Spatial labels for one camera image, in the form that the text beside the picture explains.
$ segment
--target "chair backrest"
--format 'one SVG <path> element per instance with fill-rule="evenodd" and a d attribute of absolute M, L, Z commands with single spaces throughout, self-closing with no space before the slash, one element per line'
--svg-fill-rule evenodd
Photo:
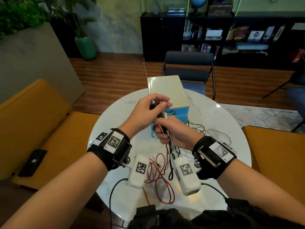
<path fill-rule="evenodd" d="M 165 63 L 177 65 L 212 65 L 213 53 L 168 51 L 165 56 Z"/>
<path fill-rule="evenodd" d="M 44 80 L 0 105 L 0 180 L 18 171 L 71 109 Z"/>

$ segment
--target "round table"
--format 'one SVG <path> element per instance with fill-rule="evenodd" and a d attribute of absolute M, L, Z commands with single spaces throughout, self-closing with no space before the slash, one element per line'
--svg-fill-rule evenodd
<path fill-rule="evenodd" d="M 251 166 L 250 149 L 246 137 L 235 119 L 222 108 L 221 105 L 208 97 L 187 89 L 185 89 L 185 93 L 190 103 L 189 120 L 196 124 L 204 125 L 206 129 L 216 129 L 229 135 L 232 140 L 231 146 L 237 152 L 238 159 Z M 88 147 L 89 143 L 101 132 L 120 126 L 131 114 L 138 100 L 147 95 L 148 89 L 142 89 L 130 93 L 114 102 L 97 120 L 92 129 Z M 209 131 L 209 133 L 214 138 L 229 143 L 228 138 L 223 134 L 216 131 Z M 156 157 L 160 152 L 166 154 L 165 145 L 162 145 L 158 139 L 153 139 L 151 137 L 150 126 L 139 132 L 131 140 L 131 144 L 132 149 L 129 154 L 130 158 L 133 158 L 136 154 L 143 154 L 150 158 L 152 156 Z M 110 171 L 103 183 L 97 189 L 96 192 L 107 206 L 109 204 L 110 192 L 113 186 L 118 180 L 128 177 L 128 172 L 129 169 L 123 167 Z M 166 179 L 168 178 L 169 172 L 170 169 L 166 171 L 166 175 L 164 176 Z M 213 185 L 224 193 L 216 180 L 209 179 L 203 182 Z M 157 209 L 176 208 L 188 219 L 192 219 L 208 209 L 226 210 L 227 205 L 224 199 L 219 193 L 208 186 L 202 186 L 201 190 L 196 194 L 184 196 L 175 175 L 173 180 L 170 181 L 170 184 L 175 192 L 175 202 L 171 205 L 163 204 L 159 201 L 154 183 L 145 184 L 144 188 L 147 192 L 148 199 L 151 204 L 156 205 Z M 158 181 L 158 190 L 159 194 L 162 196 L 161 198 L 168 201 L 169 194 L 163 181 Z M 143 190 L 127 186 L 125 182 L 119 183 L 112 194 L 112 211 L 127 222 L 130 222 L 133 219 L 136 208 L 146 205 L 147 201 Z"/>

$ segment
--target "hand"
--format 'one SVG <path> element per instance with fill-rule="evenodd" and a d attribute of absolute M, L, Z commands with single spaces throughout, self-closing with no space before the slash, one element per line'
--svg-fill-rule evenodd
<path fill-rule="evenodd" d="M 155 103 L 159 104 L 153 110 L 150 110 L 149 108 L 153 100 Z M 164 109 L 169 109 L 173 106 L 169 100 L 169 97 L 156 93 L 139 99 L 134 110 L 119 129 L 122 130 L 129 139 L 132 139 L 138 132 L 147 128 Z"/>
<path fill-rule="evenodd" d="M 192 151 L 195 144 L 204 135 L 188 127 L 174 116 L 168 116 L 168 120 L 164 118 L 157 118 L 154 120 L 153 130 L 156 132 L 156 136 L 160 139 L 162 144 L 169 142 L 167 134 L 162 133 L 161 129 L 157 125 L 166 127 L 172 136 L 173 146 L 187 149 Z"/>

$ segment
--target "green plant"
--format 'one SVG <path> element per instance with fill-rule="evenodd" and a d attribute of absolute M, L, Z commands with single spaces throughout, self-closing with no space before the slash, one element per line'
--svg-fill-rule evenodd
<path fill-rule="evenodd" d="M 32 0 L 0 2 L 0 38 L 18 31 L 37 27 L 48 20 L 48 13 Z"/>
<path fill-rule="evenodd" d="M 66 23 L 72 26 L 76 33 L 77 38 L 84 38 L 87 34 L 83 31 L 82 26 L 85 26 L 89 22 L 95 22 L 92 17 L 80 18 L 76 17 L 74 13 L 74 6 L 76 3 L 82 5 L 86 10 L 89 10 L 87 0 L 37 0 L 38 2 L 46 3 L 48 9 L 52 15 L 63 18 Z M 73 21 L 67 17 L 67 12 L 72 15 Z"/>

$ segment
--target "potted plant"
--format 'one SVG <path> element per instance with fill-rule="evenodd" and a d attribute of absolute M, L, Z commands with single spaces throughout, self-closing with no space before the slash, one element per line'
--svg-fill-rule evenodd
<path fill-rule="evenodd" d="M 89 22 L 94 22 L 91 17 L 80 18 L 74 13 L 76 3 L 82 5 L 86 10 L 89 10 L 87 0 L 37 0 L 46 3 L 50 13 L 58 18 L 64 19 L 75 31 L 75 42 L 84 59 L 94 59 L 96 57 L 96 48 L 94 41 L 82 29 L 82 26 Z"/>
<path fill-rule="evenodd" d="M 42 25 L 48 13 L 32 0 L 0 1 L 0 39 L 27 28 Z"/>

